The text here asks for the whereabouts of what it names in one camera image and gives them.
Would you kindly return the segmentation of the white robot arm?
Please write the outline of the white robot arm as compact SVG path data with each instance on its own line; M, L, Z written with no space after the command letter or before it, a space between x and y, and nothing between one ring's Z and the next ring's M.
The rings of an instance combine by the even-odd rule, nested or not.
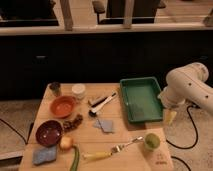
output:
M167 86L159 93L163 109L163 123L170 125L177 115L175 109L187 100L213 114L213 88L206 84L208 68L199 62L175 68L166 75Z

